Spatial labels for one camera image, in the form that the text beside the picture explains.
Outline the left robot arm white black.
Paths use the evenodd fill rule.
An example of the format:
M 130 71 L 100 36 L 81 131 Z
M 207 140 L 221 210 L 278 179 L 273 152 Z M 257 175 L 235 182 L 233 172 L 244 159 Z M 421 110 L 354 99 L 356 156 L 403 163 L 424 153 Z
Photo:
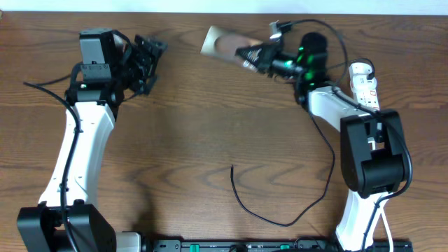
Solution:
M 149 95 L 167 44 L 106 28 L 83 30 L 79 40 L 82 60 L 59 98 L 66 128 L 57 163 L 37 205 L 21 208 L 17 228 L 28 251 L 150 251 L 142 234 L 116 232 L 101 215 L 97 188 L 125 91 Z

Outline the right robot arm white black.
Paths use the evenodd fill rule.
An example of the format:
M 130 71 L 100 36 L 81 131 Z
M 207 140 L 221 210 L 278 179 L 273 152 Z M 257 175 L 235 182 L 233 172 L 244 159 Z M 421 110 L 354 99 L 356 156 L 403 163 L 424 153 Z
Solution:
M 239 45 L 235 56 L 264 74 L 295 80 L 295 99 L 311 118 L 320 117 L 340 135 L 341 168 L 349 194 L 335 231 L 340 251 L 367 251 L 385 204 L 403 194 L 413 177 L 397 111 L 380 111 L 345 95 L 326 76 L 327 40 L 305 34 L 297 56 L 283 52 L 281 35 L 274 43 Z

